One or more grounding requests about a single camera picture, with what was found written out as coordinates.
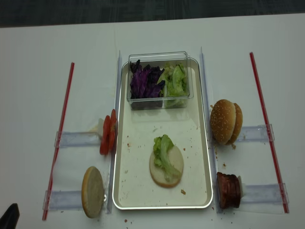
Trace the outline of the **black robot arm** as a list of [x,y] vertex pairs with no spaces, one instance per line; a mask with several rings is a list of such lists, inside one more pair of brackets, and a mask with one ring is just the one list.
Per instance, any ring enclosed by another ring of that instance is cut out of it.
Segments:
[[0,218],[0,229],[15,229],[20,217],[17,203],[11,204]]

